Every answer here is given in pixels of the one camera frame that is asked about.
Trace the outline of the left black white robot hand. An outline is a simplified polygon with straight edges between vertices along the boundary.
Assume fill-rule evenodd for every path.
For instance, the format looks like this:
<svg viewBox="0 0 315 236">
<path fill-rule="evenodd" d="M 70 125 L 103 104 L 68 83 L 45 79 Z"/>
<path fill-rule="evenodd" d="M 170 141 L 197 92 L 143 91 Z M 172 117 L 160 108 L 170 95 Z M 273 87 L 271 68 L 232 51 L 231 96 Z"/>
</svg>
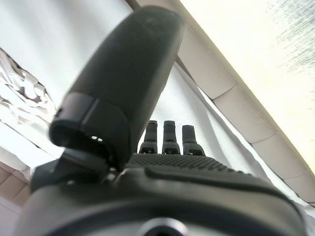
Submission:
<svg viewBox="0 0 315 236">
<path fill-rule="evenodd" d="M 150 116 L 184 22 L 142 7 L 104 40 L 49 128 L 64 148 L 38 166 L 16 236 L 305 236 L 305 217 L 272 184 L 207 157 L 194 127 Z"/>
</svg>

